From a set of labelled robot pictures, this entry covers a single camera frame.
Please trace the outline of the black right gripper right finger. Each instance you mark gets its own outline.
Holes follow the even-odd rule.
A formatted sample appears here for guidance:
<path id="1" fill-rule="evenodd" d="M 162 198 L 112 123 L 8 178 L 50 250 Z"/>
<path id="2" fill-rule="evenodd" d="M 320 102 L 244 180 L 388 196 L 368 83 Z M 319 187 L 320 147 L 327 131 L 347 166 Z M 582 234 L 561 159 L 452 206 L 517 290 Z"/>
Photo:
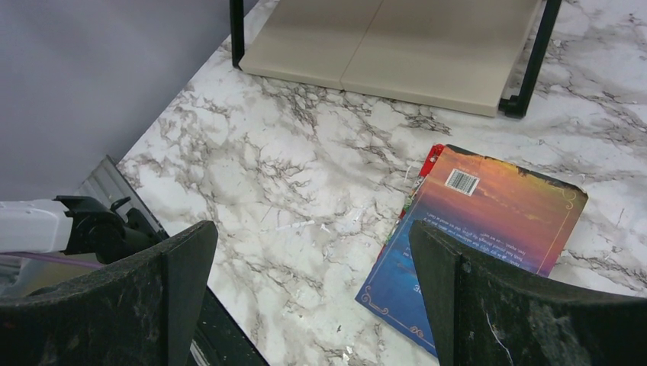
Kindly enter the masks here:
<path id="1" fill-rule="evenodd" d="M 442 365 L 644 365 L 646 300 L 533 274 L 421 220 L 410 250 Z"/>

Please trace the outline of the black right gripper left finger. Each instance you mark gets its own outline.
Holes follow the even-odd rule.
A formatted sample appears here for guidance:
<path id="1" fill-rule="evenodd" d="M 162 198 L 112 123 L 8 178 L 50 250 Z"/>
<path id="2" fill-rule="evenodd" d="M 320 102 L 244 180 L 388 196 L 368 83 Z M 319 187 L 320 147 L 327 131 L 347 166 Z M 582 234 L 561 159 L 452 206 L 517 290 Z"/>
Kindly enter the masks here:
<path id="1" fill-rule="evenodd" d="M 201 221 L 43 294 L 1 300 L 3 365 L 184 365 L 217 245 Z"/>

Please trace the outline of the dark bottom book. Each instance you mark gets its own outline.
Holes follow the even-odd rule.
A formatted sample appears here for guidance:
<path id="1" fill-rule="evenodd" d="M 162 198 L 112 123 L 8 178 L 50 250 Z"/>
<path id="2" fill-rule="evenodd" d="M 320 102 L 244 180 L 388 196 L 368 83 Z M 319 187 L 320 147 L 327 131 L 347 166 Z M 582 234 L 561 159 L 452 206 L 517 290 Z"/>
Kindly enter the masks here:
<path id="1" fill-rule="evenodd" d="M 519 268 L 549 275 L 582 214 L 587 194 L 509 162 L 444 146 L 419 191 L 416 220 Z M 414 261 L 406 267 L 377 258 L 356 301 L 436 353 Z"/>

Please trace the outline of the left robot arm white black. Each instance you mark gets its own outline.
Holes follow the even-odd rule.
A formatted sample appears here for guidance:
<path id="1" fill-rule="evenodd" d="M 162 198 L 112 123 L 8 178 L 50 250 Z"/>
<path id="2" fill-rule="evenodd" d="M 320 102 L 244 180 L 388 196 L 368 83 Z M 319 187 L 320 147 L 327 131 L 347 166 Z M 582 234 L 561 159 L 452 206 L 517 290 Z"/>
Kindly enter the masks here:
<path id="1" fill-rule="evenodd" d="M 1 202 L 1 254 L 54 260 L 53 253 L 93 254 L 110 264 L 169 238 L 142 210 L 118 209 L 123 197 L 106 207 L 89 196 L 59 195 L 54 199 Z"/>

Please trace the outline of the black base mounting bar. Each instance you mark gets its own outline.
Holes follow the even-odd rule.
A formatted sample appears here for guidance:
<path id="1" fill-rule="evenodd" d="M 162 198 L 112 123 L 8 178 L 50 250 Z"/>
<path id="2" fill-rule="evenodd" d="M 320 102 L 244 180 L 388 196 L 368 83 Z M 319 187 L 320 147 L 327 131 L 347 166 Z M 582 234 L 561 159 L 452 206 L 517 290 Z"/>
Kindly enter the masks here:
<path id="1" fill-rule="evenodd" d="M 208 288 L 186 364 L 253 366 L 268 362 Z"/>

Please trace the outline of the red spine book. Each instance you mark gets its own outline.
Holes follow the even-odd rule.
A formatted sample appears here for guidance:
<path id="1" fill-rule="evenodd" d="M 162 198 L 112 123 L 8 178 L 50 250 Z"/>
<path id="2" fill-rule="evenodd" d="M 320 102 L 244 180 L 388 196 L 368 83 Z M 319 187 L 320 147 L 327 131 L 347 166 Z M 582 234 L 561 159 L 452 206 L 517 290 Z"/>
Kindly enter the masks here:
<path id="1" fill-rule="evenodd" d="M 380 256 L 378 257 L 380 261 L 386 262 L 389 259 L 393 262 L 401 262 L 406 267 L 413 266 L 408 234 L 412 222 L 416 220 L 414 211 L 417 207 L 419 191 L 423 187 L 427 176 L 431 173 L 444 148 L 445 146 L 443 144 L 433 145 L 427 154 L 423 166 L 414 180 L 414 185 L 405 199 L 396 226 L 389 234 L 388 241 L 380 252 Z"/>

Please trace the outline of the beige black three-tier shelf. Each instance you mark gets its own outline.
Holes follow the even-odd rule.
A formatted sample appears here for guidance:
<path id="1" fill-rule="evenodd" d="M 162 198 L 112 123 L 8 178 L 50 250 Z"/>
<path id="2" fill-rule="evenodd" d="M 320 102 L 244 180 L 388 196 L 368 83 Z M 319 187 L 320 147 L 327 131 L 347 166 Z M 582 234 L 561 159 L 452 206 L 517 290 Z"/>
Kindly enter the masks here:
<path id="1" fill-rule="evenodd" d="M 280 1 L 252 43 L 229 4 L 232 63 L 253 75 L 470 114 L 526 115 L 558 1 Z"/>

